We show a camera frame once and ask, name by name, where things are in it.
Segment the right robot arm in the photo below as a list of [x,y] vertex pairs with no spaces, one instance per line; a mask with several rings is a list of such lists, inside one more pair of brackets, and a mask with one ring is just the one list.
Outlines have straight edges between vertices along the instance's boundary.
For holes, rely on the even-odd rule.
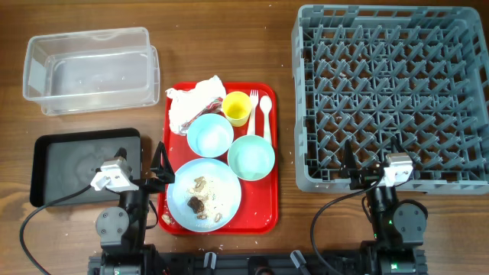
[[424,271],[416,251],[424,242],[428,211],[412,199],[400,201],[397,187],[407,183],[413,161],[391,139],[395,151],[374,168],[358,168],[349,141],[345,142],[340,175],[350,179],[349,187],[364,194],[374,240],[361,243],[357,272],[360,274],[420,274]]

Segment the white napkin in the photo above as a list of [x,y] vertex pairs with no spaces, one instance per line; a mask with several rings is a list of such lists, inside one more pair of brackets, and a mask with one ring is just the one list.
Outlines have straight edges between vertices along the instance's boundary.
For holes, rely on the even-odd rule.
[[165,93],[171,100],[168,111],[170,130],[181,136],[185,136],[189,129],[183,127],[184,123],[202,111],[214,99],[223,98],[224,100],[226,97],[225,87],[217,75],[198,82],[189,91],[170,88]]

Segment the mint green bowl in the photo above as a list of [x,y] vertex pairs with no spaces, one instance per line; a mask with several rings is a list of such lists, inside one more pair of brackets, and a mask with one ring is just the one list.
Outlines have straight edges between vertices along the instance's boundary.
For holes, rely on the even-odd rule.
[[258,181],[271,173],[275,164],[272,145],[263,137],[245,135],[236,139],[228,149],[227,161],[241,180]]

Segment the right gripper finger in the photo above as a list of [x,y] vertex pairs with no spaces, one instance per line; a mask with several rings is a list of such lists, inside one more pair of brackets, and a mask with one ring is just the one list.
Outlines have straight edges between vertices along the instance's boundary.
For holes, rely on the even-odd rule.
[[392,154],[394,153],[404,153],[405,149],[401,146],[400,142],[397,140],[395,136],[390,138],[390,151]]
[[342,162],[340,166],[340,176],[342,178],[351,178],[358,172],[358,168],[355,161],[355,156],[352,151],[350,140],[346,140],[344,143],[344,150],[342,155]]

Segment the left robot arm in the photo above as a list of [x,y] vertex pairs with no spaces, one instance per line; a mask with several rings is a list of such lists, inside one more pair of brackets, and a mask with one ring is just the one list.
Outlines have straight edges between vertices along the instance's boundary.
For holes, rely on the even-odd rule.
[[175,182],[175,173],[160,142],[151,162],[154,177],[134,179],[121,147],[116,155],[97,169],[90,186],[119,195],[115,207],[104,209],[96,220],[102,255],[89,259],[89,275],[168,274],[170,269],[152,244],[145,244],[147,214],[154,208],[150,195],[162,193]]

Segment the yellow plastic cup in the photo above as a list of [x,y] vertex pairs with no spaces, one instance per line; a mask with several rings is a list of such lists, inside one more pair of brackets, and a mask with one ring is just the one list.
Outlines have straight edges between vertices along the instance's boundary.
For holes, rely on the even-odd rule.
[[240,91],[230,92],[222,102],[222,111],[232,126],[245,125],[251,114],[250,96]]

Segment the light blue bowl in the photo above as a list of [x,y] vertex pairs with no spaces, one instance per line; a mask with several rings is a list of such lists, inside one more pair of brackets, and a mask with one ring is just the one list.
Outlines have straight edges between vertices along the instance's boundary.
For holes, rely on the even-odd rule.
[[204,114],[190,125],[186,139],[195,154],[207,158],[220,157],[230,148],[234,129],[225,117]]

